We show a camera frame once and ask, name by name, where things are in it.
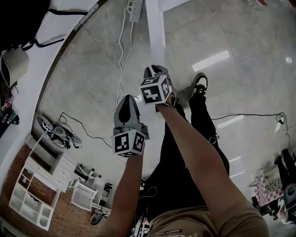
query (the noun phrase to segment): black pants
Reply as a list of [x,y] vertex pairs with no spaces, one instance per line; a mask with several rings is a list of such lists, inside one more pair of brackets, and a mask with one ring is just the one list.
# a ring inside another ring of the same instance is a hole
[[[190,99],[189,105],[192,126],[209,140],[216,135],[216,128],[209,116],[205,101],[204,96],[195,94]],[[182,106],[176,103],[175,107],[185,118]],[[216,141],[213,146],[218,151],[229,174],[229,162],[220,150],[218,142]],[[185,167],[182,155],[167,124],[165,124],[160,162],[147,179],[143,193],[154,197],[139,199],[136,215],[140,217],[144,211],[147,211],[148,221],[166,211],[206,205]]]
[[281,177],[283,189],[285,190],[289,184],[296,183],[296,167],[288,150],[283,150],[282,153],[288,170],[284,166],[282,159],[278,160],[277,167]]

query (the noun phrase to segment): white cabinet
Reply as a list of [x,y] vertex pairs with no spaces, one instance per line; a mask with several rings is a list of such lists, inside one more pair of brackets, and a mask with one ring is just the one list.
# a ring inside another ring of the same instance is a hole
[[25,164],[14,186],[9,206],[27,220],[48,231],[52,214],[61,191],[53,187],[55,188],[53,201],[51,205],[45,203],[29,191],[34,177],[38,177],[34,169],[28,164]]
[[75,161],[66,158],[63,154],[60,154],[57,157],[56,162],[54,163],[54,166],[51,167],[50,171],[44,169],[31,156],[27,158],[25,163],[46,180],[46,185],[47,182],[50,182],[62,192],[66,192],[77,165]]
[[65,192],[76,166],[77,163],[75,161],[66,158],[63,154],[59,155],[56,159],[55,166],[50,170],[53,184]]
[[[60,192],[67,190],[77,163],[63,154],[55,159],[38,142],[29,138],[28,143],[33,148],[18,176],[9,206],[27,220],[48,231]],[[30,188],[30,184],[34,178],[54,190],[52,196],[50,196],[50,201],[44,195],[41,195],[43,199],[51,203],[46,203],[31,193],[34,185]]]

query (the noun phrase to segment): white wall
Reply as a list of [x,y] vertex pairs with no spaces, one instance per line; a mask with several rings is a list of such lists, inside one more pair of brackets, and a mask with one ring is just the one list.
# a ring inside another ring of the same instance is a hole
[[[98,0],[52,0],[51,8],[88,11],[96,2]],[[82,15],[58,16],[47,13],[36,39],[41,44],[62,37],[66,39],[82,17]],[[13,102],[18,110],[20,122],[19,125],[10,125],[0,139],[0,189],[11,163],[31,131],[34,111],[45,77],[62,44],[63,42],[45,48],[33,46],[26,51],[30,60],[29,71],[18,80],[19,94]]]

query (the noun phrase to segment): shoe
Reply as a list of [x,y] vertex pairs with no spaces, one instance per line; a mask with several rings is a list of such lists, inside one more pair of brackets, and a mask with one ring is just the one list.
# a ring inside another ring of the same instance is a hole
[[281,156],[276,157],[275,160],[274,160],[274,164],[275,164],[275,165],[278,165],[278,162],[279,162],[281,159],[282,159]]
[[196,77],[194,78],[193,83],[193,93],[192,96],[194,96],[196,93],[200,95],[205,95],[208,88],[208,78],[203,73],[198,73]]
[[282,154],[283,154],[283,155],[290,155],[288,149],[283,149],[283,150],[282,150]]

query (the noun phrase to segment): electrical outlet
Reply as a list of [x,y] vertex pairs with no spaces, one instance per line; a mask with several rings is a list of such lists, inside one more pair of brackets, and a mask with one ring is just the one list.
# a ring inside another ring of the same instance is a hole
[[143,0],[132,0],[132,2],[129,21],[138,23],[141,18]]
[[[278,120],[284,121],[284,117],[282,115],[278,116]],[[276,129],[274,131],[282,131],[284,129],[285,125],[281,123],[277,123]]]

